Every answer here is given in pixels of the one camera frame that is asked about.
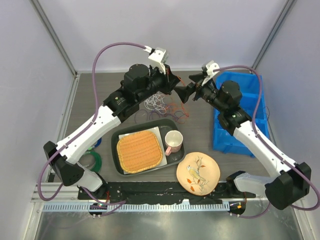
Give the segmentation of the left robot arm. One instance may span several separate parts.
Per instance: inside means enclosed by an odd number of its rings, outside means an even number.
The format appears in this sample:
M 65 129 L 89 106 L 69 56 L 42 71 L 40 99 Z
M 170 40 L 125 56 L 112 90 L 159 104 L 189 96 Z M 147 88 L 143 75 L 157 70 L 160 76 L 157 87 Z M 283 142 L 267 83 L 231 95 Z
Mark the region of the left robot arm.
M 77 185 L 100 200 L 107 192 L 103 178 L 79 164 L 85 151 L 103 135 L 126 121 L 140 109 L 140 103 L 161 92 L 165 95 L 180 82 L 168 65 L 158 67 L 134 64 L 124 74 L 120 88 L 112 92 L 94 115 L 58 143 L 48 141 L 43 150 L 63 186 Z

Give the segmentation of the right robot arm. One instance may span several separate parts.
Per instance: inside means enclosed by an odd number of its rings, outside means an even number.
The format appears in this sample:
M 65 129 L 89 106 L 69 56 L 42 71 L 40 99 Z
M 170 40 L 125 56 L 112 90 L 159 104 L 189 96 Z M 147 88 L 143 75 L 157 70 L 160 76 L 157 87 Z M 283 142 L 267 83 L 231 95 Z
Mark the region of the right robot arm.
M 269 176 L 257 176 L 238 171 L 228 177 L 226 193 L 233 198 L 243 192 L 266 197 L 278 210 L 283 210 L 310 192 L 311 168 L 279 150 L 257 127 L 252 116 L 240 106 L 242 93 L 237 82 L 226 80 L 220 87 L 206 82 L 203 73 L 191 75 L 187 86 L 174 90 L 183 103 L 190 95 L 203 99 L 219 111 L 220 126 L 244 144 L 262 163 Z

